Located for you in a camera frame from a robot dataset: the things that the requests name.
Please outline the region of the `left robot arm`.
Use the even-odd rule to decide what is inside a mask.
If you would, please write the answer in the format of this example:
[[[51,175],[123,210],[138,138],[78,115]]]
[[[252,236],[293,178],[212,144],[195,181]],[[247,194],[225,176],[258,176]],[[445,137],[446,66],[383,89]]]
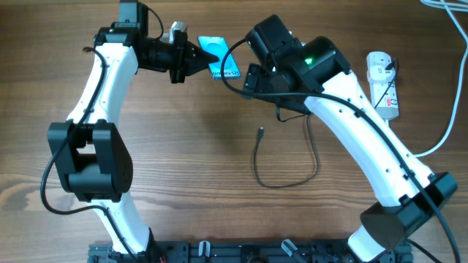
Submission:
[[[218,58],[188,39],[186,24],[177,21],[159,36],[148,34],[152,9],[139,1],[121,1],[118,20],[101,28],[88,52],[94,54],[79,102],[64,122],[52,123],[48,169],[56,169],[61,187],[94,210],[111,236],[99,259],[112,262],[163,262],[151,229],[134,204],[130,187],[132,158],[118,121],[127,89],[139,69],[166,72],[182,83]]]

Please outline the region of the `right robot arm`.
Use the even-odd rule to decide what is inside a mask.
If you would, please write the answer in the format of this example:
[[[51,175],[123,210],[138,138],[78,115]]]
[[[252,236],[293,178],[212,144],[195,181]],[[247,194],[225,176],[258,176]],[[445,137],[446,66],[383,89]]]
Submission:
[[[335,44],[317,37],[303,44],[272,15],[245,38],[258,62],[244,90],[300,113],[312,113],[338,137],[367,177],[377,201],[348,238],[354,256],[372,262],[395,248],[442,207],[457,184],[418,160],[379,117]]]

